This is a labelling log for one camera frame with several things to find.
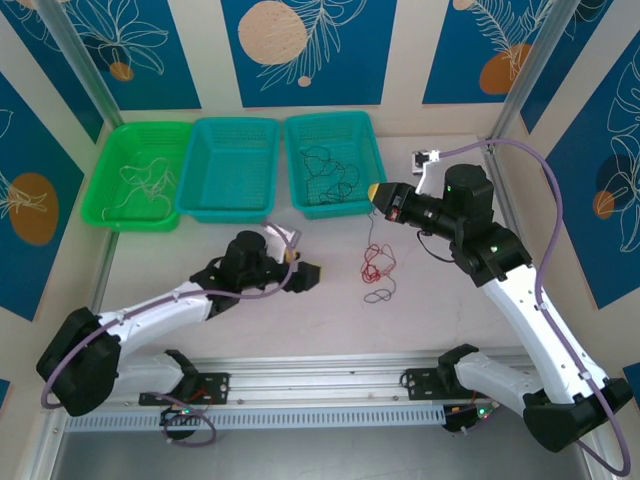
teal plastic basket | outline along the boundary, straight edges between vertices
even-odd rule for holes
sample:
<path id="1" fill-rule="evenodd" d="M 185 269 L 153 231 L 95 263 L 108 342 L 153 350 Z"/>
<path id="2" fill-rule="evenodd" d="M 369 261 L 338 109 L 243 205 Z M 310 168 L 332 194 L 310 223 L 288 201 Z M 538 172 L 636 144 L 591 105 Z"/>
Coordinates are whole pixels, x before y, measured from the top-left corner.
<path id="1" fill-rule="evenodd" d="M 369 213 L 369 186 L 387 181 L 369 115 L 301 115 L 284 125 L 294 207 L 309 219 Z"/>
<path id="2" fill-rule="evenodd" d="M 280 125 L 204 118 L 191 131 L 176 210 L 200 222 L 260 223 L 273 210 Z"/>

plastic basket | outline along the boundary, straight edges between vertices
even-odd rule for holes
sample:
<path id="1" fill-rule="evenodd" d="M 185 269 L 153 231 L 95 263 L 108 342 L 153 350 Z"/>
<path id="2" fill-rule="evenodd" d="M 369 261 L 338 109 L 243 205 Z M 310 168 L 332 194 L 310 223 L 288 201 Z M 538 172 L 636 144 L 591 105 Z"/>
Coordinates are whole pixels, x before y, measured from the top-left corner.
<path id="1" fill-rule="evenodd" d="M 275 120 L 198 120 L 176 210 L 200 222 L 261 222 L 275 203 L 279 146 L 280 125 Z"/>
<path id="2" fill-rule="evenodd" d="M 307 218 L 366 214 L 369 186 L 386 182 L 365 112 L 291 117 L 285 122 L 293 205 Z"/>
<path id="3" fill-rule="evenodd" d="M 91 179 L 82 215 L 114 231 L 167 232 L 192 125 L 129 123 L 110 135 Z"/>

white tabletop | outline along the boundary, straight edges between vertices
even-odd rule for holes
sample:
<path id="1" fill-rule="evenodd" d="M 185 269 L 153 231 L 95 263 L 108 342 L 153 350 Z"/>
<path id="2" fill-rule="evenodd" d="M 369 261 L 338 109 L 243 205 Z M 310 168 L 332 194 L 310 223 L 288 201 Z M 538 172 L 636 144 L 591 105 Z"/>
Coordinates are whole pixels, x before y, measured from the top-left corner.
<path id="1" fill-rule="evenodd" d="M 413 150 L 442 151 L 476 141 L 473 136 L 380 138 L 389 181 L 416 184 L 410 172 Z M 445 170 L 455 163 L 483 165 L 479 150 L 443 160 L 430 168 L 427 191 L 441 195 Z M 502 222 L 494 201 L 496 220 Z M 271 220 L 302 232 L 302 259 L 322 266 L 321 282 L 309 292 L 279 293 L 243 300 L 231 310 L 157 340 L 151 350 L 177 348 L 192 358 L 346 355 L 443 350 L 460 343 L 514 347 L 520 342 L 492 302 L 455 265 L 433 259 L 416 240 L 415 229 L 375 221 L 373 241 L 393 247 L 397 293 L 388 302 L 363 301 L 372 285 L 360 267 L 370 221 L 362 215 L 307 220 L 292 207 L 284 148 L 281 149 L 276 208 Z M 120 235 L 103 311 L 130 306 L 163 294 L 223 255 L 227 244 L 257 225 L 201 224 L 183 217 L 167 234 Z M 444 240 L 426 238 L 447 257 Z M 374 288 L 389 286 L 386 279 Z"/>

robotic arm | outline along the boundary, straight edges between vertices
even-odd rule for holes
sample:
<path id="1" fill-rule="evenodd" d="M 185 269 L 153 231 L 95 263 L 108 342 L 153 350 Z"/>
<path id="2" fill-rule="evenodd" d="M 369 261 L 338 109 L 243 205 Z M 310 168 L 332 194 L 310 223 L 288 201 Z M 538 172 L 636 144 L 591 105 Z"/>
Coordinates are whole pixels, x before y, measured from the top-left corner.
<path id="1" fill-rule="evenodd" d="M 512 231 L 493 222 L 493 184 L 482 167 L 450 167 L 442 198 L 421 195 L 406 183 L 372 185 L 369 198 L 387 220 L 408 223 L 426 235 L 450 241 L 455 264 L 504 313 L 538 372 L 526 375 L 489 359 L 471 345 L 462 345 L 439 359 L 437 377 L 443 390 L 462 388 L 495 399 L 523 416 L 536 440 L 554 452 L 607 419 L 588 379 L 595 382 L 614 412 L 632 398 L 626 380 L 608 378 L 587 355 L 546 293 L 542 304 L 537 304 L 531 256 Z M 586 366 L 586 374 L 580 373 L 542 309 L 556 319 Z"/>
<path id="2" fill-rule="evenodd" d="M 81 308 L 71 313 L 40 358 L 38 373 L 49 380 L 72 348 L 113 323 L 80 350 L 53 383 L 52 391 L 67 412 L 84 415 L 110 396 L 150 391 L 170 392 L 186 401 L 202 387 L 203 378 L 184 355 L 177 350 L 154 357 L 133 354 L 168 332 L 227 311 L 240 302 L 245 289 L 264 290 L 269 283 L 282 284 L 290 268 L 288 262 L 297 258 L 287 258 L 280 235 L 286 236 L 292 248 L 299 235 L 275 226 L 267 227 L 267 233 L 271 234 L 269 240 L 257 232 L 240 232 L 223 257 L 213 259 L 165 295 L 114 312 L 94 315 Z M 282 289 L 300 293 L 319 280 L 319 267 L 296 261 L 296 269 Z M 207 295 L 211 291 L 234 296 Z"/>

gray floor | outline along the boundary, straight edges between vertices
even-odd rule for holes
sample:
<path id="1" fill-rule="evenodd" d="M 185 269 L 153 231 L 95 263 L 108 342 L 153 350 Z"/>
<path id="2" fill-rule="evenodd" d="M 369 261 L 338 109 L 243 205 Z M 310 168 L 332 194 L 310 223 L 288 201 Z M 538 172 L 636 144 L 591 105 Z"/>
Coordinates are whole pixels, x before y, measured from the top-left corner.
<path id="1" fill-rule="evenodd" d="M 574 448 L 552 454 L 522 420 L 496 414 L 468 437 L 441 427 L 219 432 L 214 446 L 179 448 L 160 433 L 74 433 L 54 480 L 573 480 Z"/>

